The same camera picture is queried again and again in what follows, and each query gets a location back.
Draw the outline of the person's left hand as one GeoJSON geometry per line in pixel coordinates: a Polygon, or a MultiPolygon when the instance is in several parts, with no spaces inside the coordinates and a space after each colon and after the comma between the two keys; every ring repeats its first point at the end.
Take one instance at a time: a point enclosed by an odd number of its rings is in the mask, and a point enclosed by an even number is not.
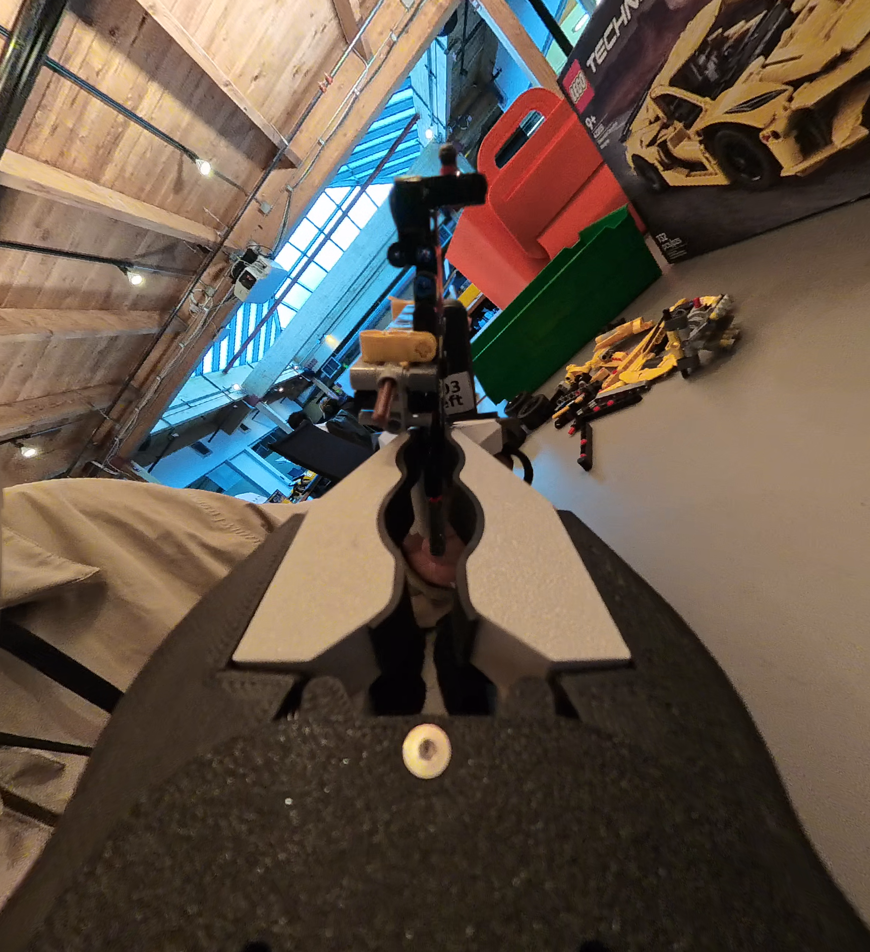
{"type": "Polygon", "coordinates": [[[464,540],[453,533],[445,536],[441,555],[433,554],[429,540],[419,533],[409,534],[403,543],[406,565],[423,582],[441,589],[451,589],[456,585],[458,565],[464,549],[464,540]]]}

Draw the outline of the toy car box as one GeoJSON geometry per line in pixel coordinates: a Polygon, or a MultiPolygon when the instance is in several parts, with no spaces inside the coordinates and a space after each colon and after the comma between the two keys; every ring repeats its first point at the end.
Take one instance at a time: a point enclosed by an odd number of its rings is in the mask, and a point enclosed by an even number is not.
{"type": "Polygon", "coordinates": [[[870,197],[870,1],[600,2],[559,80],[671,264],[870,197]]]}

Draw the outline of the pile of yellow toy bricks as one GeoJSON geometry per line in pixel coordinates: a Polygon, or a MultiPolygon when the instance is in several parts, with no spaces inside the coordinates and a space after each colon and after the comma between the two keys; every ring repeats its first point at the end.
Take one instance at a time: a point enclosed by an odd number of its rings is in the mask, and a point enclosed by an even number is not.
{"type": "Polygon", "coordinates": [[[636,318],[595,338],[589,360],[568,365],[551,397],[522,392],[503,407],[532,431],[546,422],[570,435],[636,405],[656,382],[695,375],[740,337],[729,294],[683,298],[656,321],[636,318]]]}

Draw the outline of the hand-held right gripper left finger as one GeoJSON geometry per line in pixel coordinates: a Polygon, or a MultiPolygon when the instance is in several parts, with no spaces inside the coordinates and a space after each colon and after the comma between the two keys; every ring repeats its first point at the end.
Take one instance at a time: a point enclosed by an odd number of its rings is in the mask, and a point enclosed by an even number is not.
{"type": "Polygon", "coordinates": [[[411,440],[393,437],[307,510],[234,650],[236,670],[332,677],[376,713],[372,634],[404,597],[411,440]]]}

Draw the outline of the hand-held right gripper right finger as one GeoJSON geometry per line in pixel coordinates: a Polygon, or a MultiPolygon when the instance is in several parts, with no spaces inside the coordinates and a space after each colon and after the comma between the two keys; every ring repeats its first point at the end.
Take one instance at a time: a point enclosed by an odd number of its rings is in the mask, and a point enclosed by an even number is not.
{"type": "Polygon", "coordinates": [[[556,508],[462,430],[452,449],[470,660],[499,699],[524,680],[628,666],[631,649],[556,508]]]}

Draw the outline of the green plastic bin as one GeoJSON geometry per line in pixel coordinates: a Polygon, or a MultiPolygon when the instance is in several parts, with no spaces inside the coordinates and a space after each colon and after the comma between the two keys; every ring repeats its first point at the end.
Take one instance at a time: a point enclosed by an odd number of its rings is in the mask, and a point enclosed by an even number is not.
{"type": "Polygon", "coordinates": [[[474,337],[476,382],[497,404],[537,390],[661,273],[631,209],[609,213],[474,337]]]}

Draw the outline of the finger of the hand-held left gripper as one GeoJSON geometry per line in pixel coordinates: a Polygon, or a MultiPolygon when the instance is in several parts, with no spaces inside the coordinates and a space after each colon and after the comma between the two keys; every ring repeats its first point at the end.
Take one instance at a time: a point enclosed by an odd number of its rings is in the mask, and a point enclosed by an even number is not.
{"type": "Polygon", "coordinates": [[[498,457],[505,446],[500,420],[477,418],[454,422],[453,446],[465,460],[498,457]]]}

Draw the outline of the grey desk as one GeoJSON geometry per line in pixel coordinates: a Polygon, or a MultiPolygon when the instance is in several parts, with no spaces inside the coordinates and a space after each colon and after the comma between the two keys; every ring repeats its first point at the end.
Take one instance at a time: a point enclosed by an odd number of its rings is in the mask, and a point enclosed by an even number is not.
{"type": "Polygon", "coordinates": [[[870,198],[665,269],[622,314],[730,294],[741,339],[598,425],[534,484],[701,637],[870,926],[870,198]]]}

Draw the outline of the toy brick chassis assembly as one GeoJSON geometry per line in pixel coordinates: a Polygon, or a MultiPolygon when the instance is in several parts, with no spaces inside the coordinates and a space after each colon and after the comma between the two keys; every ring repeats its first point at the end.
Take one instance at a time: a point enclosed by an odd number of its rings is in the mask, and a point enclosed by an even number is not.
{"type": "Polygon", "coordinates": [[[349,371],[362,422],[393,434],[420,432],[420,482],[435,555],[443,553],[448,534],[450,484],[450,424],[441,401],[447,303],[441,218],[483,205],[488,190],[483,174],[460,171],[453,144],[440,146],[439,162],[438,174],[398,178],[389,193],[396,240],[387,259],[396,268],[414,269],[412,305],[408,317],[400,313],[387,328],[359,334],[359,357],[349,371]]]}

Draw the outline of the orange plastic carry case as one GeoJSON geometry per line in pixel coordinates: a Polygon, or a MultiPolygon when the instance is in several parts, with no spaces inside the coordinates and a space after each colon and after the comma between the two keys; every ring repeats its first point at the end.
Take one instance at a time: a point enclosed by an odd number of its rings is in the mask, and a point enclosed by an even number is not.
{"type": "Polygon", "coordinates": [[[492,304],[510,305],[588,226],[628,204],[569,103],[527,89],[483,138],[483,205],[465,208],[448,260],[492,304]]]}

